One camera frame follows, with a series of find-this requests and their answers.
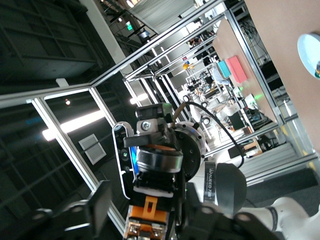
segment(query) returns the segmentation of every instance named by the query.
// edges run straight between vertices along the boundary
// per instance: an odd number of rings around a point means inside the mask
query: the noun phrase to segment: blue light
[[[134,169],[135,174],[138,174],[139,168],[138,168],[138,164],[137,164],[137,148],[135,146],[131,146],[130,150],[131,150],[131,159],[132,159],[133,169]]]

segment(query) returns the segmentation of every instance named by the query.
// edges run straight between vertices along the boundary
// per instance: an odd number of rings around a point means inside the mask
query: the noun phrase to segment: ceiling vent
[[[94,134],[91,134],[90,136],[80,140],[79,144],[92,165],[96,164],[100,159],[107,155],[101,144],[98,142],[96,135]]]

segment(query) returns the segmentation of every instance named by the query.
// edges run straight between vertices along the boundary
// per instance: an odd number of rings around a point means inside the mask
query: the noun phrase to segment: light blue object
[[[298,53],[304,67],[316,79],[317,63],[320,61],[320,36],[314,33],[302,34],[297,43]]]
[[[219,66],[219,68],[220,68],[220,70],[222,72],[223,77],[224,78],[228,78],[231,73],[229,71],[229,68],[228,68],[226,62],[224,60],[220,61],[220,62],[218,62],[218,66]]]

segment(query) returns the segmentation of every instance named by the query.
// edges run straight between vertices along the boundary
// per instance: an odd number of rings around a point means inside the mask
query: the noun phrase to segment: red box
[[[230,57],[225,62],[237,83],[240,84],[248,79],[237,56]]]

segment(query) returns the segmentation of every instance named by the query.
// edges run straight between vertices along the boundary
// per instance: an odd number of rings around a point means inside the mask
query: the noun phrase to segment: green exit sign
[[[130,23],[129,21],[127,21],[127,22],[125,23],[125,25],[126,25],[126,28],[127,28],[129,31],[133,29],[133,27],[132,27],[132,25],[131,25],[131,23]]]

